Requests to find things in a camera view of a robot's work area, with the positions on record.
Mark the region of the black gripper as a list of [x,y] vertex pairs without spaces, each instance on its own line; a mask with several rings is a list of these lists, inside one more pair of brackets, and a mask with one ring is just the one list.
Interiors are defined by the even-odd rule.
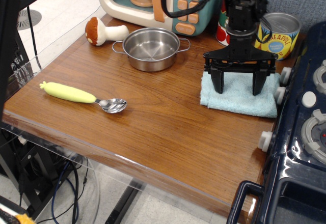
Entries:
[[224,90],[224,72],[253,73],[253,95],[261,93],[267,75],[275,73],[277,55],[253,46],[255,29],[238,31],[227,29],[228,46],[203,54],[204,71],[211,75],[214,89],[219,94]]

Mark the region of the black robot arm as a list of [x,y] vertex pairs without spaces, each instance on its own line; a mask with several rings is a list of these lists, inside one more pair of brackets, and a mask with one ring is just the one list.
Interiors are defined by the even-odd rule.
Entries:
[[203,54],[204,70],[211,76],[216,92],[224,89],[226,72],[252,73],[254,96],[261,93],[266,78],[275,72],[277,54],[253,45],[257,24],[266,13],[267,0],[224,0],[229,22],[226,31],[230,43],[223,49]]

